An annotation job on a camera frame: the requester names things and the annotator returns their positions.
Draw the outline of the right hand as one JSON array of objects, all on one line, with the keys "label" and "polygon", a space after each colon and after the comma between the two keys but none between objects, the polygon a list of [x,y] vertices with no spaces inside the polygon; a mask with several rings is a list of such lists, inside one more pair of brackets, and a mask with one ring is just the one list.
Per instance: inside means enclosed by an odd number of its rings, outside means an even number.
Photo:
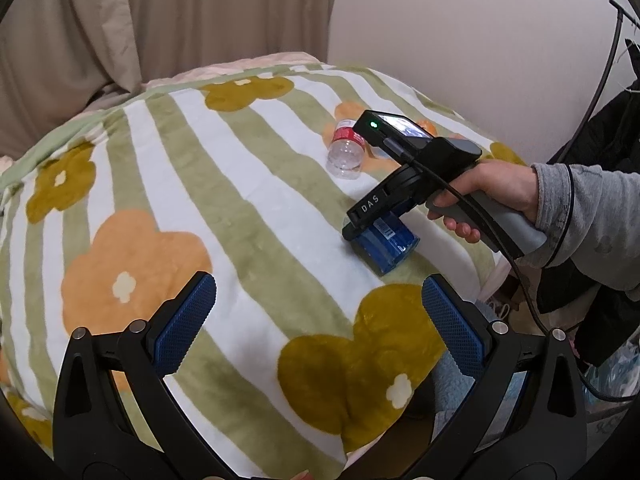
[{"label": "right hand", "polygon": [[[533,167],[521,166],[503,160],[482,160],[472,169],[450,182],[461,195],[484,192],[503,206],[522,214],[529,223],[535,224],[538,212],[538,178]],[[456,196],[445,190],[434,199],[440,208],[454,206]],[[444,217],[444,226],[468,243],[480,241],[480,231],[467,223]]]}]

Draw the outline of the grey sleeve right forearm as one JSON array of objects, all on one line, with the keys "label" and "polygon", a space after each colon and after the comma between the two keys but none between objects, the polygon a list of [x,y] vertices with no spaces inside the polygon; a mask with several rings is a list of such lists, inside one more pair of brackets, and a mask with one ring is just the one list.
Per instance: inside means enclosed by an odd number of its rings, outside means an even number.
[{"label": "grey sleeve right forearm", "polygon": [[522,258],[533,268],[570,260],[580,273],[639,299],[639,176],[599,166],[535,164],[535,226],[546,244]]}]

